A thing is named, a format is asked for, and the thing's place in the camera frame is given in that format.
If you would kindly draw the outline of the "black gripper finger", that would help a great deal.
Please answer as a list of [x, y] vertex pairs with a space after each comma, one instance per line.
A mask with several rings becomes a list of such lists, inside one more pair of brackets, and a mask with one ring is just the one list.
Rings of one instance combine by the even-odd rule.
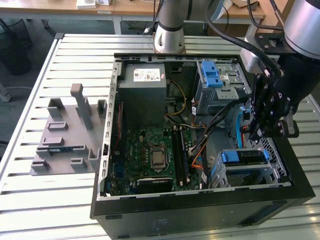
[[266, 125], [274, 117], [274, 79], [264, 73], [255, 73], [251, 95], [250, 125]]
[[261, 138], [282, 138], [288, 135], [288, 124], [283, 120], [284, 115], [279, 115], [273, 111], [267, 111], [265, 114], [257, 112], [252, 113], [252, 120], [249, 124], [249, 139], [259, 141]]

